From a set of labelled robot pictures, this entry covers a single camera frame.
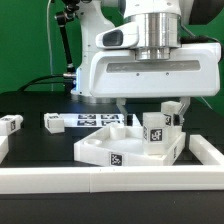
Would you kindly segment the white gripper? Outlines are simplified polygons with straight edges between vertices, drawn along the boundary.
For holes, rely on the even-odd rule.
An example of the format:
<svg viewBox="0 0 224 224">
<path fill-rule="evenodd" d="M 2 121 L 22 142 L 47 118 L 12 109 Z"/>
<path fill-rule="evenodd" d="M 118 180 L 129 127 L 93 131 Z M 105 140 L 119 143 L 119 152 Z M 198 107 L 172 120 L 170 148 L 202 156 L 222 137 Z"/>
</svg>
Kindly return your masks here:
<svg viewBox="0 0 224 224">
<path fill-rule="evenodd" d="M 181 97 L 173 124 L 182 126 L 189 97 L 214 96 L 220 90 L 220 59 L 218 43 L 184 44 L 167 60 L 137 61 L 132 50 L 101 51 L 80 74 L 80 89 L 96 98 L 117 98 L 124 123 L 128 117 L 124 98 Z"/>
</svg>

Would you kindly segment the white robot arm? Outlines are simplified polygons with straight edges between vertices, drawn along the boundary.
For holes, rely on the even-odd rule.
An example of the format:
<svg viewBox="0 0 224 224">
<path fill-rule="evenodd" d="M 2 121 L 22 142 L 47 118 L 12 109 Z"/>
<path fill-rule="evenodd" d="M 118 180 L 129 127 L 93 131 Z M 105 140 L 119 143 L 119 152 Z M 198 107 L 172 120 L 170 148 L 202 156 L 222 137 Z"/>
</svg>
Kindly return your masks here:
<svg viewBox="0 0 224 224">
<path fill-rule="evenodd" d="M 77 97 L 112 99 L 123 115 L 128 98 L 178 97 L 182 116 L 192 97 L 220 90 L 221 45 L 180 38 L 196 0 L 81 0 L 82 63 Z"/>
</svg>

